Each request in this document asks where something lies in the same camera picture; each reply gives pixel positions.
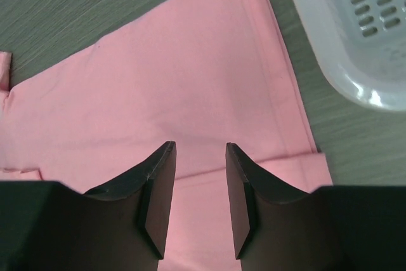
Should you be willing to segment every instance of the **wooden surface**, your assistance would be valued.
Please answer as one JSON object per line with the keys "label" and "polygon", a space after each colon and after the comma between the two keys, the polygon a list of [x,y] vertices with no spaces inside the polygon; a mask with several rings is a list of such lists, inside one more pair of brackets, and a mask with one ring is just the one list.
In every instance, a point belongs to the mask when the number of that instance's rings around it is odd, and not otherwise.
{"label": "wooden surface", "polygon": [[[35,75],[164,0],[0,0],[12,83]],[[338,184],[406,184],[406,115],[363,109],[324,79],[292,0],[271,0],[311,128]]]}

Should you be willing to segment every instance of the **pink cloth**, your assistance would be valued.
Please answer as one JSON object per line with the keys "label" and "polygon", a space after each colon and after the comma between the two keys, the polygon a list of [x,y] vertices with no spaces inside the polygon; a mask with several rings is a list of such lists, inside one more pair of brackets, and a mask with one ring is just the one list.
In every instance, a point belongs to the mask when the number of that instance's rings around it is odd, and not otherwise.
{"label": "pink cloth", "polygon": [[176,141],[160,271],[240,269],[226,142],[305,191],[331,183],[268,0],[168,0],[10,93],[2,84],[3,176],[84,192]]}

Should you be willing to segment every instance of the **plastic container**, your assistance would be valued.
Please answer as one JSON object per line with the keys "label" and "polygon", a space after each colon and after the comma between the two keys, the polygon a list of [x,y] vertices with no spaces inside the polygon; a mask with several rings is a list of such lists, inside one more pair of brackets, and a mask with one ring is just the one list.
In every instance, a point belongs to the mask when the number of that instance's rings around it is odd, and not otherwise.
{"label": "plastic container", "polygon": [[375,109],[406,110],[406,0],[294,0],[326,79]]}

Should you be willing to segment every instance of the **white plastic basket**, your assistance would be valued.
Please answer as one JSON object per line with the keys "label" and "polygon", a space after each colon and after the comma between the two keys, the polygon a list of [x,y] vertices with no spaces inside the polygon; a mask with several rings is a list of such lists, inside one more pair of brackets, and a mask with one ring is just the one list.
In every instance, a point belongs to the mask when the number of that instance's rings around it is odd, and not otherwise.
{"label": "white plastic basket", "polygon": [[406,110],[406,0],[294,0],[320,68],[345,97]]}

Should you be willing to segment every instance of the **tabletop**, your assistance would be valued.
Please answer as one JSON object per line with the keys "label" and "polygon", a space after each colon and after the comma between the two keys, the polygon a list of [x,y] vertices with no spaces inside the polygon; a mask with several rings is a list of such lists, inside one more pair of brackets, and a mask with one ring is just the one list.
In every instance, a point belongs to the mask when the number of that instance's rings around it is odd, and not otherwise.
{"label": "tabletop", "polygon": [[[0,48],[17,84],[165,0],[0,0]],[[406,114],[364,109],[324,79],[292,0],[270,0],[306,113],[336,184],[406,184]]]}

